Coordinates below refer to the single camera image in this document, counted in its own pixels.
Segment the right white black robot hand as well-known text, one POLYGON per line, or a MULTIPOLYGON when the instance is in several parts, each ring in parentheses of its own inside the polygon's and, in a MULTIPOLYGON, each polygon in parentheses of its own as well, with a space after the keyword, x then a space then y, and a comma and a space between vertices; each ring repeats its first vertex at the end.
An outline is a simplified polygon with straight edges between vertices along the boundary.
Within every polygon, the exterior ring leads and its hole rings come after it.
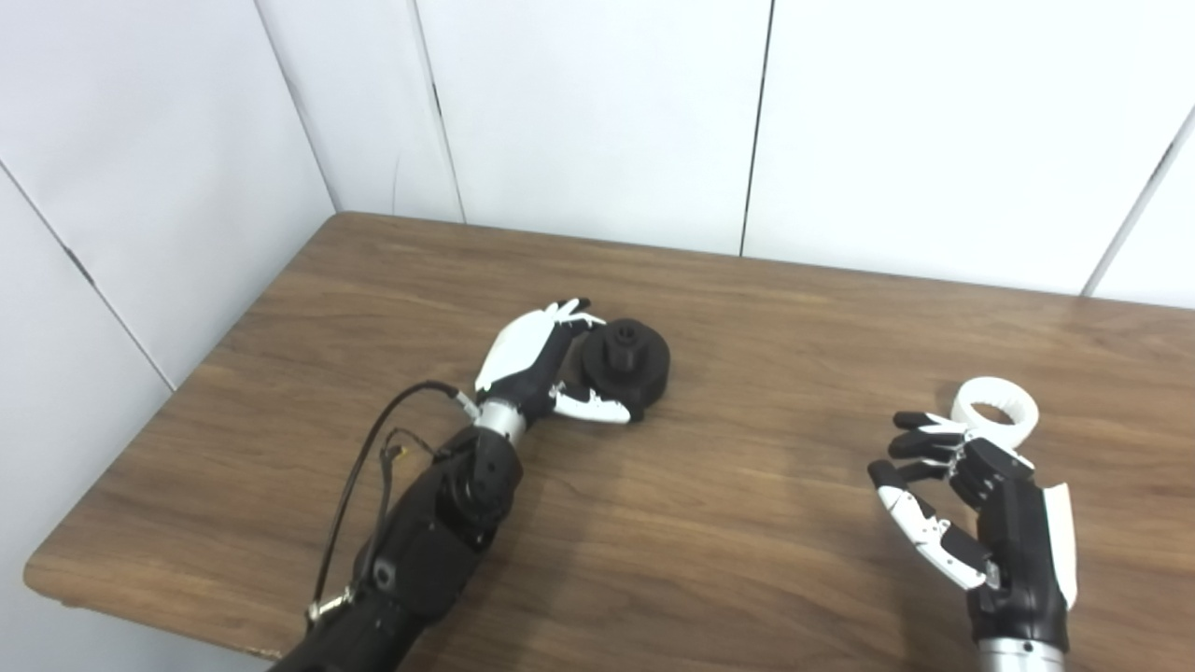
POLYGON ((964 589, 978 644, 1015 639, 1070 650, 1078 552, 1070 489, 1040 485, 1023 456, 934 413, 894 413, 899 434, 869 464, 880 503, 930 566, 964 589), (938 479, 978 517, 975 531, 940 517, 912 484, 938 479))

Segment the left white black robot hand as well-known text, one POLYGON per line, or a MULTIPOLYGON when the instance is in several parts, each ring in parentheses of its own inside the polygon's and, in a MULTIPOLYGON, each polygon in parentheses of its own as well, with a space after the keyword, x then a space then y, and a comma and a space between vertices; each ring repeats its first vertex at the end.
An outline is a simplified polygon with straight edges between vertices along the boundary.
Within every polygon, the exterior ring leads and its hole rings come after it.
POLYGON ((503 401, 529 426, 550 413, 598 424, 643 421, 642 408, 560 378, 572 341, 607 324, 586 312, 589 305, 584 297, 550 303, 507 324, 474 378, 474 401, 503 401))

